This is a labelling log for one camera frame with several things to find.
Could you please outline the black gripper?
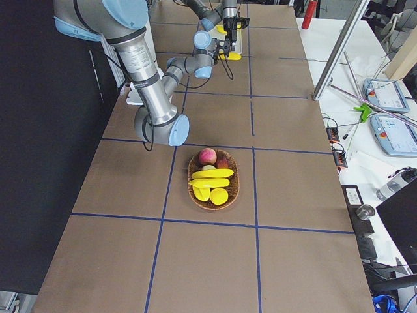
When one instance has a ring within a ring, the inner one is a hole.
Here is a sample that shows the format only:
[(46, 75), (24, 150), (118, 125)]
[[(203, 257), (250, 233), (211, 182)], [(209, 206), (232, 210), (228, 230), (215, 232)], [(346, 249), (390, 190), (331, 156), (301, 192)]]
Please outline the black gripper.
[(238, 16), (224, 18), (224, 30), (226, 31), (226, 39), (229, 41), (237, 41), (237, 25)]
[[(214, 41), (213, 59), (215, 61), (218, 61), (218, 60), (221, 60), (219, 58), (220, 53), (224, 53), (225, 55), (228, 55), (228, 53), (230, 52), (230, 42), (228, 39), (220, 40), (217, 38), (214, 38), (213, 41)], [(236, 52), (236, 48), (237, 48), (237, 42), (232, 41), (231, 51)]]

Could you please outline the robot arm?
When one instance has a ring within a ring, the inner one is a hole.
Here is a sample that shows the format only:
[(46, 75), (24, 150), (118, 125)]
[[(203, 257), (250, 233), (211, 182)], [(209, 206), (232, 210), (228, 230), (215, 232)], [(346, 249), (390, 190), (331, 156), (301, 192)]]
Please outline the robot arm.
[(134, 129), (144, 142), (182, 145), (190, 130), (187, 116), (179, 113), (170, 98), (186, 74), (210, 78), (217, 43), (209, 34), (220, 22), (230, 22), (237, 13), (236, 1), (223, 1), (209, 9), (202, 1), (185, 1), (204, 29), (194, 35), (197, 53), (170, 59), (161, 75), (153, 41), (146, 40), (149, 22), (146, 1), (54, 1), (56, 29), (70, 37), (98, 42), (102, 38), (120, 55), (143, 104), (134, 119)]
[(214, 29), (220, 22), (226, 32), (223, 41), (223, 54), (229, 57), (230, 52), (235, 50), (238, 29), (238, 5), (237, 1), (222, 1), (216, 8), (207, 7), (202, 1), (185, 0), (180, 4), (189, 7), (199, 18), (205, 31)]

